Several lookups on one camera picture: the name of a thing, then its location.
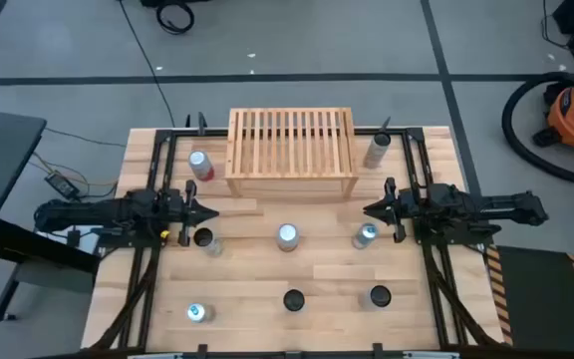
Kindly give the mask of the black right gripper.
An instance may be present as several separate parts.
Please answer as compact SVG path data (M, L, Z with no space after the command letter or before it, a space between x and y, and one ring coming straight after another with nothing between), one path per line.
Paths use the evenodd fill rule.
M385 196L374 203L368 204L363 213L369 217L393 225L395 227L394 242L401 243L407 237L403 219L411 219L419 212L419 188L412 185L396 191L394 178L386 178L384 184Z

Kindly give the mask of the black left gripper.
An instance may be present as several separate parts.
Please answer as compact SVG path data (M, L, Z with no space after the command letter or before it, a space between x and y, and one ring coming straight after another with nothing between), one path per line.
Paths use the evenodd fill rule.
M198 227L203 222L216 218L219 215L217 210L208 208L200 204L194 197L197 192L197 186L193 179L185 183L184 192L179 189L168 189L166 191L166 209L167 221L169 223L180 223L181 229L178 235L178 243L181 246L189 246L188 228L192 225L194 217L194 226Z

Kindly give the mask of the tall Celsius can black lid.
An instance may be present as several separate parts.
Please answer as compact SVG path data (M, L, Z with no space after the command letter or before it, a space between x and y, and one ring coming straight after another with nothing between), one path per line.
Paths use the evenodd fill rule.
M368 169L375 169L379 166L391 144L391 136L386 132L376 133L365 153L363 165Z
M390 305L391 301L391 291L384 285L375 285L360 297L360 305L365 310L384 309Z
M283 296L283 305L292 312L300 311L305 304L305 296L298 289L289 289Z
M209 256L219 256L222 253L220 239L206 227L199 228L193 236L194 243Z

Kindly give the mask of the blue silver energy drink can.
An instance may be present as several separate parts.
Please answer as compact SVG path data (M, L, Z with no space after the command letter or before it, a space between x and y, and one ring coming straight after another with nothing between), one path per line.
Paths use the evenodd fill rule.
M186 316L192 323L208 323L215 317L214 307L206 303L190 303L186 309Z
M372 244L378 233L378 228L373 223L363 223L354 235L352 244L357 249L364 249Z

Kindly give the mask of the pink strawberry soda can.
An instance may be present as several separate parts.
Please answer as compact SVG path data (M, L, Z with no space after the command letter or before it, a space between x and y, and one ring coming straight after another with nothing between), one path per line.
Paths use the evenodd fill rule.
M299 244L299 232L292 223L283 223L277 232L277 245L285 252L294 250Z
M191 152L188 164L198 180L209 181L214 177L214 167L208 155L202 151Z

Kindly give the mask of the wooden slatted shelf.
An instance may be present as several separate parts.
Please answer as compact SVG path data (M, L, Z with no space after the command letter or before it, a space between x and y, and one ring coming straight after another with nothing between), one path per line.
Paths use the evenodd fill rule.
M246 180L337 180L349 196L359 177L349 108L234 108L224 178L234 195Z

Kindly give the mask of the black power adapter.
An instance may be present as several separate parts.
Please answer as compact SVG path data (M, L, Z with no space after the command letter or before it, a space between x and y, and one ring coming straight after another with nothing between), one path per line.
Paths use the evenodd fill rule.
M54 171L44 181L65 199L78 199L80 190L65 176Z

